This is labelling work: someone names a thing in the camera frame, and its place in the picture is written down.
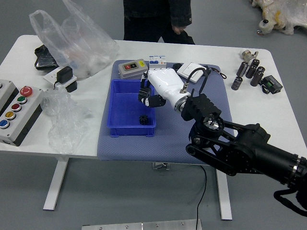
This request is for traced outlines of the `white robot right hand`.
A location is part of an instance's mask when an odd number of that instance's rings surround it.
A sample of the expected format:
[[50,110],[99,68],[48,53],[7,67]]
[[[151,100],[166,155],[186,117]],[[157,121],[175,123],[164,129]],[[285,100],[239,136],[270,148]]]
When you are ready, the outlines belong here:
[[161,107],[169,101],[180,113],[188,96],[187,84],[172,68],[150,69],[142,75],[138,100],[147,107]]

